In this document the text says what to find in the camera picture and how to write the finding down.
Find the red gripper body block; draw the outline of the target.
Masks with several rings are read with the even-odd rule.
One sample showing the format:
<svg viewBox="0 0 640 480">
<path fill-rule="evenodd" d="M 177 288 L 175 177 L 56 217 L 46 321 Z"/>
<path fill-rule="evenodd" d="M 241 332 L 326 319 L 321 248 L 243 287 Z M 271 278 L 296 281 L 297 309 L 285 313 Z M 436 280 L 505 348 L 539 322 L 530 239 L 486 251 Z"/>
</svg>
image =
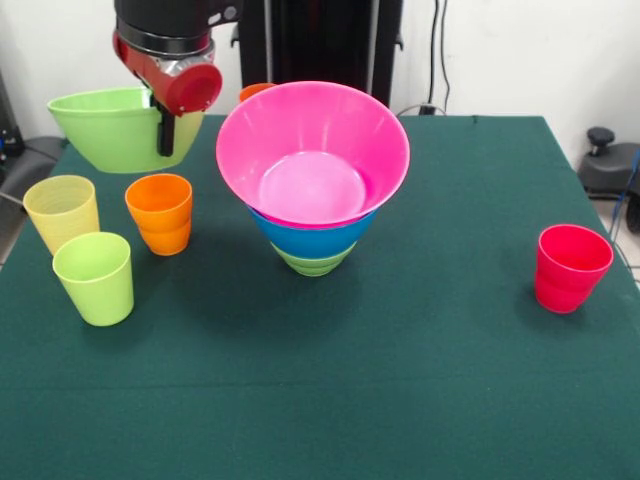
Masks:
<svg viewBox="0 0 640 480">
<path fill-rule="evenodd" d="M 215 43 L 203 52 L 183 57 L 162 57 L 139 51 L 113 33 L 116 56 L 169 113 L 207 110 L 222 89 L 220 70 L 214 65 Z"/>
</svg>

